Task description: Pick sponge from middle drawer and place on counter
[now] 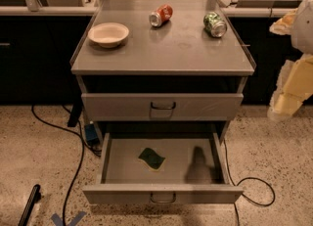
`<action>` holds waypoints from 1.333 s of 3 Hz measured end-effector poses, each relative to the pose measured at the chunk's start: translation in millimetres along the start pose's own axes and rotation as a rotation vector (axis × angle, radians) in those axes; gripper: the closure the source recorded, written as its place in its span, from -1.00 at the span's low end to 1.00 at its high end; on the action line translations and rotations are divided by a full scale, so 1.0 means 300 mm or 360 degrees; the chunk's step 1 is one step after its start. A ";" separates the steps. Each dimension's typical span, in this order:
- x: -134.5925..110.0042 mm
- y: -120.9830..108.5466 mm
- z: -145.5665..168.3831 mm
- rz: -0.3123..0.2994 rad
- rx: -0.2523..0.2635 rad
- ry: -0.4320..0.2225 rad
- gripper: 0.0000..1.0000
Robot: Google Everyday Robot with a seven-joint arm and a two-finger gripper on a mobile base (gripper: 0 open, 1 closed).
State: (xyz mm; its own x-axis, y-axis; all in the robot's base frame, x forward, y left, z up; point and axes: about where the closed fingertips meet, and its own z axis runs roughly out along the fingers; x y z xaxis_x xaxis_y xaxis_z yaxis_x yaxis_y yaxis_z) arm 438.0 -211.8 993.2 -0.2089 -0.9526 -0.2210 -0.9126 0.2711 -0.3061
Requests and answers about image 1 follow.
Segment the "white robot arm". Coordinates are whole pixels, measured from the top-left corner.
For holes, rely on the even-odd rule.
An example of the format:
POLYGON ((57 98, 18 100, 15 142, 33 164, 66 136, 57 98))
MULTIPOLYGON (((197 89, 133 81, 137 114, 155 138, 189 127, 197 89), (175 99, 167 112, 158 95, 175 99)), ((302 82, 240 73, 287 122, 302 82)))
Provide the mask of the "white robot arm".
POLYGON ((313 0, 303 0, 296 9, 272 23, 269 30, 289 35, 291 46, 302 53, 295 62, 286 60, 270 100, 267 116, 283 121, 313 95, 313 0))

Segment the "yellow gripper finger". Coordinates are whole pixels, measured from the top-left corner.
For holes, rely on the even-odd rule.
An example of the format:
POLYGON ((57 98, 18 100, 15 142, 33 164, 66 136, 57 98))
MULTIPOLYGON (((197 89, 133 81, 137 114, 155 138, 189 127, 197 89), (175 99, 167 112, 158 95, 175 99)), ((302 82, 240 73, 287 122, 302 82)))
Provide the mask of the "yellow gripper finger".
POLYGON ((290 35, 295 14, 296 9, 286 13, 283 17, 271 24, 269 31, 278 35, 290 35))
POLYGON ((313 55, 303 54, 282 66, 267 116, 273 121, 291 118, 303 102, 313 95, 313 55))

